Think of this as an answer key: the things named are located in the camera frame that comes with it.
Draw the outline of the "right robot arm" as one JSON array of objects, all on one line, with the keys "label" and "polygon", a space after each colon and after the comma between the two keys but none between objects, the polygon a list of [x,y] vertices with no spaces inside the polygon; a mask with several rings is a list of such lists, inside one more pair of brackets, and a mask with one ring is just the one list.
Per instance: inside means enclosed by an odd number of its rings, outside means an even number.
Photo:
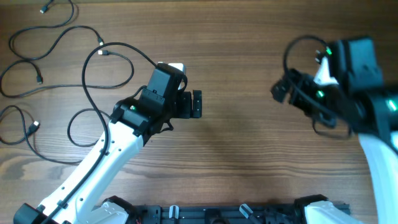
[{"label": "right robot arm", "polygon": [[[288,66],[293,47],[303,40],[319,42],[317,73]],[[326,42],[314,35],[292,40],[282,58],[284,74],[271,88],[279,103],[303,111],[313,124],[336,127],[342,120],[349,138],[356,134],[366,156],[379,223],[397,223],[397,85],[384,83],[371,37]]]}]

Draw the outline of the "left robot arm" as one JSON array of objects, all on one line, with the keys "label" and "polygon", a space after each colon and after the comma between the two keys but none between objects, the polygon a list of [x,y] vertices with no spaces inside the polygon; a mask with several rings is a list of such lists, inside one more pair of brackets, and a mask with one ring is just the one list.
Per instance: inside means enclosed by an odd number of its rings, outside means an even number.
[{"label": "left robot arm", "polygon": [[23,204],[14,223],[138,223],[133,205],[119,197],[96,203],[125,163],[155,134],[171,131],[173,118],[201,117],[201,92],[185,91],[182,63],[158,63],[138,99],[116,103],[104,133],[68,179],[38,207]]}]

